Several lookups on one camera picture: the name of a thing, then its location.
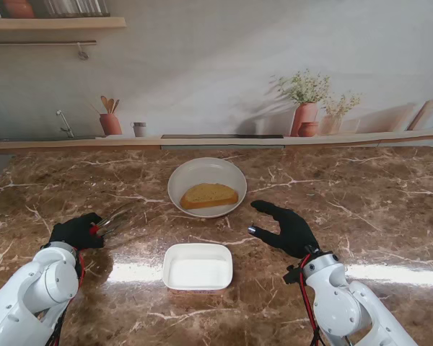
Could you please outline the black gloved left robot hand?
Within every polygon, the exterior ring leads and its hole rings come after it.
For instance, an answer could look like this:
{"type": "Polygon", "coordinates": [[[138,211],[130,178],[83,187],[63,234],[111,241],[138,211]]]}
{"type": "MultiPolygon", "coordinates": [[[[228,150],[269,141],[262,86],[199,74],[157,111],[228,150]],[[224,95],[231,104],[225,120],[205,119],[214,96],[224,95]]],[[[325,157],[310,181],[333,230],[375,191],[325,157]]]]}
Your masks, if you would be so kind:
{"type": "Polygon", "coordinates": [[[62,241],[77,250],[103,248],[104,239],[90,232],[101,220],[96,213],[88,213],[65,223],[57,223],[53,227],[49,242],[62,241]]]}

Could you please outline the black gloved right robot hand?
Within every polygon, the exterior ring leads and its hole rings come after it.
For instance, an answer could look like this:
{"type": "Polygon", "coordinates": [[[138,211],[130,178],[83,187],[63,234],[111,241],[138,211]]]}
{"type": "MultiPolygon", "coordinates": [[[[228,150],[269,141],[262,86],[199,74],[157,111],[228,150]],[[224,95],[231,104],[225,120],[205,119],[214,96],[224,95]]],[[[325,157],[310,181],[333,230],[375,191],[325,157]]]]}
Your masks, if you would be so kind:
{"type": "Polygon", "coordinates": [[[310,250],[315,252],[320,249],[307,222],[293,210],[263,200],[255,200],[250,205],[258,212],[270,215],[280,227],[279,234],[275,234],[258,226],[251,226],[248,233],[252,236],[297,259],[305,257],[310,250]]]}

